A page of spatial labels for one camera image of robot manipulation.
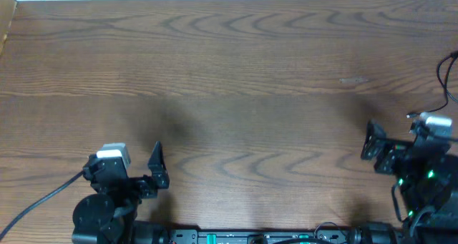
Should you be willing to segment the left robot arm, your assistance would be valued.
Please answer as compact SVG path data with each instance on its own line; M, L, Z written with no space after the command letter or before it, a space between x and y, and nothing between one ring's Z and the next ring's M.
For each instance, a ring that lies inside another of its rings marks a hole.
M148 160L150 175L129 177L131 164L123 142L103 145L89 156L82 177L95 194L81 200L73 211L73 243L152 243L170 242L165 227L137 220L144 199L156 198L170 186L161 142L157 141Z

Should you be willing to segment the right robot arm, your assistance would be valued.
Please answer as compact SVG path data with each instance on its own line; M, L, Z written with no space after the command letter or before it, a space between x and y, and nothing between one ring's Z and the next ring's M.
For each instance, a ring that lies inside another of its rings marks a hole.
M354 228L350 243L456 243L457 156L449 153L456 140L452 122L428 117L412 122L414 141L389 139L381 125L370 121L361 151L379 174L393 175L391 188L397 230L388 223Z

